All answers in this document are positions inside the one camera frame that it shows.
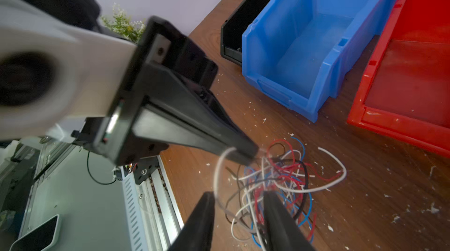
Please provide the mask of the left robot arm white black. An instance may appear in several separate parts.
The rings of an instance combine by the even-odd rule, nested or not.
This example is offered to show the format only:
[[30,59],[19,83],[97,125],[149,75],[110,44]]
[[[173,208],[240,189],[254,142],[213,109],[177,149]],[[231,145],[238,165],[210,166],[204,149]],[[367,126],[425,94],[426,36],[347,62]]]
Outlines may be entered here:
[[133,43],[99,15],[95,0],[1,0],[1,140],[81,117],[66,141],[116,165],[171,144],[253,161],[258,145],[210,91],[218,66],[196,43],[157,16]]

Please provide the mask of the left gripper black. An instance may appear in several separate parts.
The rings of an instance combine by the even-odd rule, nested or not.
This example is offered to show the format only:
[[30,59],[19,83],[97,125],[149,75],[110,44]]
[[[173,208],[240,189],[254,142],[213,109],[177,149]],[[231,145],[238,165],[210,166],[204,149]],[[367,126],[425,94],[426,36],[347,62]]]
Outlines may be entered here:
[[149,19],[104,118],[88,118],[74,143],[116,165],[158,155],[171,144],[249,165],[259,147],[225,112],[210,87],[218,73],[197,44],[170,22]]

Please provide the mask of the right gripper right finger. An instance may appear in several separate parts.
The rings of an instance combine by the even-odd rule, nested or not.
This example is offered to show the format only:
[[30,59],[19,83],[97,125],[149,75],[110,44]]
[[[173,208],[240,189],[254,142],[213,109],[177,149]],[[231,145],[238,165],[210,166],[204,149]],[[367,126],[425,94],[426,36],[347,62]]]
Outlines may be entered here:
[[314,251],[274,191],[263,193],[265,229],[270,251]]

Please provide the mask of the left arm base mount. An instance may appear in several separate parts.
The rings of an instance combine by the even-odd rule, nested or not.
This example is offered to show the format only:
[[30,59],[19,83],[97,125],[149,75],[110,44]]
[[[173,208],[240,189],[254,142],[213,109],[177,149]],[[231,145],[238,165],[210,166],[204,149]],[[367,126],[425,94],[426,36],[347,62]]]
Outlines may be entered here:
[[145,182],[152,173],[159,168],[157,156],[142,158],[136,163],[126,164],[116,167],[113,171],[117,181],[122,181],[127,175],[133,175],[135,184],[140,185]]

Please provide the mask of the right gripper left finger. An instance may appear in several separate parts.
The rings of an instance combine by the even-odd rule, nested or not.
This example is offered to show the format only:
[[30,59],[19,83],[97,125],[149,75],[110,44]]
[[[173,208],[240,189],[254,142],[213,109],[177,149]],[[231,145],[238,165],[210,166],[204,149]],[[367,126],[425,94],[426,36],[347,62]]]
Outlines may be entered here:
[[215,218],[213,192],[204,192],[169,251],[209,251]]

